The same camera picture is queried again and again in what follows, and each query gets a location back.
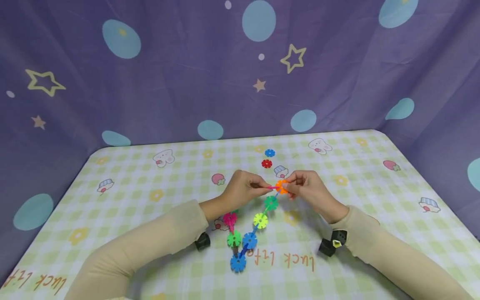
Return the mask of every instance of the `red snowflake block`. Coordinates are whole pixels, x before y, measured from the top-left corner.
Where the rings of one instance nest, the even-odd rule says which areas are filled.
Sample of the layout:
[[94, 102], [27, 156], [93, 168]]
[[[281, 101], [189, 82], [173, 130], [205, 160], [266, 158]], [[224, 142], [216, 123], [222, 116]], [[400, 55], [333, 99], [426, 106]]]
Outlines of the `red snowflake block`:
[[265, 169], [269, 169], [272, 167], [272, 161], [270, 159], [264, 159], [262, 161], [262, 167], [264, 167]]

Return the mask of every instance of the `black object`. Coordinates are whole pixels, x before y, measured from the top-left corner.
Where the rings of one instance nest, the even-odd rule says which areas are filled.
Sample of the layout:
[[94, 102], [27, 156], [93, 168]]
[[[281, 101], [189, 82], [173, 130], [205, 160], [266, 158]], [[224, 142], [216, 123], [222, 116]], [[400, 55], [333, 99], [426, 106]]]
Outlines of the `black object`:
[[336, 247], [332, 243], [333, 240], [339, 241], [341, 246], [345, 245], [347, 242], [347, 232], [345, 230], [335, 230], [332, 232], [331, 240], [322, 239], [318, 252], [325, 254], [328, 257], [332, 257], [336, 251]]
[[322, 243], [318, 248], [318, 252], [325, 254], [328, 257], [332, 257], [335, 254], [335, 247], [333, 246], [332, 242], [326, 239], [322, 239]]
[[335, 230], [332, 232], [330, 240], [337, 240], [342, 243], [342, 246], [347, 242], [347, 232], [345, 230]]
[[210, 247], [210, 237], [206, 232], [202, 233], [198, 240], [195, 241], [195, 246], [198, 251]]

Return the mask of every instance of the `purple backdrop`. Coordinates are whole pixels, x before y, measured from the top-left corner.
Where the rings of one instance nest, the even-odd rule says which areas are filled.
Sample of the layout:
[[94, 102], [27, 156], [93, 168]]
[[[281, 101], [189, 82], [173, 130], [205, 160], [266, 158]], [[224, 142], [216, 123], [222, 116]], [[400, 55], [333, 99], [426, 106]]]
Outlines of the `purple backdrop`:
[[107, 145], [378, 129], [480, 235], [478, 1], [5, 0], [0, 16], [0, 282]]

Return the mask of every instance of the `orange snowflake block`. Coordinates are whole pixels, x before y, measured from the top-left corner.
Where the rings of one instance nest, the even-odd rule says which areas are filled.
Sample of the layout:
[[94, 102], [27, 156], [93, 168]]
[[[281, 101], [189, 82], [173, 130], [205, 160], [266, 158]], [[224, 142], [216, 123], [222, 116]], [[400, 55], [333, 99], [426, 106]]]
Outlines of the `orange snowflake block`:
[[276, 186], [279, 186], [279, 188], [276, 189], [279, 194], [286, 194], [286, 193], [288, 193], [287, 190], [285, 190], [284, 188], [282, 188], [282, 184], [284, 184], [284, 183], [287, 183], [287, 181], [286, 181], [286, 180], [279, 180], [279, 181], [276, 182]]

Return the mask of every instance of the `finger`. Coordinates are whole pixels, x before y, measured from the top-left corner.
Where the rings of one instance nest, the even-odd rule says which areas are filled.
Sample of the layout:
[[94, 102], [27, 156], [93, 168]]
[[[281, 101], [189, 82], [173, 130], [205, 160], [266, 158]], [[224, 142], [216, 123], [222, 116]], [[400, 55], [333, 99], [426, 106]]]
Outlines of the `finger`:
[[253, 198], [257, 198], [257, 197], [266, 195], [271, 191], [272, 191], [272, 189], [258, 188], [258, 189], [251, 189], [250, 193], [251, 193]]
[[284, 183], [282, 184], [282, 187], [287, 190], [288, 192], [298, 195], [300, 193], [300, 187], [301, 185], [295, 184], [295, 183]]
[[249, 173], [249, 172], [247, 172], [247, 175], [248, 175], [248, 183], [250, 185], [255, 183], [255, 184], [258, 184], [262, 188], [266, 188], [266, 187], [271, 186], [260, 175]]
[[288, 176], [285, 180], [288, 183], [292, 183], [294, 181], [298, 182], [299, 180], [303, 181], [305, 173], [306, 173], [306, 171], [304, 171], [304, 170], [293, 171], [293, 173], [290, 174], [290, 176]]

